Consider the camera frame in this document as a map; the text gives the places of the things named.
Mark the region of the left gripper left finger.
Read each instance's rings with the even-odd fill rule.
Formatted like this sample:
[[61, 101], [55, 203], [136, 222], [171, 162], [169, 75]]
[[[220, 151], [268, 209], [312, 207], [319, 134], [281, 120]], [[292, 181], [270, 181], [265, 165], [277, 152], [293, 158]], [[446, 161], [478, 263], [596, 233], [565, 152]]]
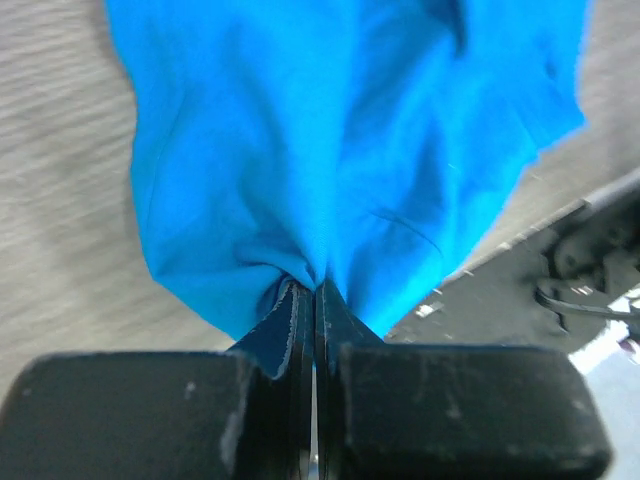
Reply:
[[304, 479], [311, 293], [288, 284], [225, 351], [58, 353], [1, 408], [5, 479]]

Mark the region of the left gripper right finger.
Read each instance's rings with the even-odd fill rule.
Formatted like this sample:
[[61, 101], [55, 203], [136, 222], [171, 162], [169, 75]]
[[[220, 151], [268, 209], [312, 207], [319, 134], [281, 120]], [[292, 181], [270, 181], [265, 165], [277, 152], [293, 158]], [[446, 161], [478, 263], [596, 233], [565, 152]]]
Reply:
[[598, 479], [613, 449], [583, 377], [531, 347], [400, 345], [315, 294], [323, 479]]

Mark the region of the blue t shirt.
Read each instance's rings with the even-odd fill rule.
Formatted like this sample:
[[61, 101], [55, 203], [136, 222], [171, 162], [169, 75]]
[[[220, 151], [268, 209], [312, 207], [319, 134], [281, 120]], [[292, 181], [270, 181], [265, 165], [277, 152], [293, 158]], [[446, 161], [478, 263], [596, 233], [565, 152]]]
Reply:
[[233, 338], [289, 278], [378, 335], [579, 128], [586, 1], [109, 1], [153, 279]]

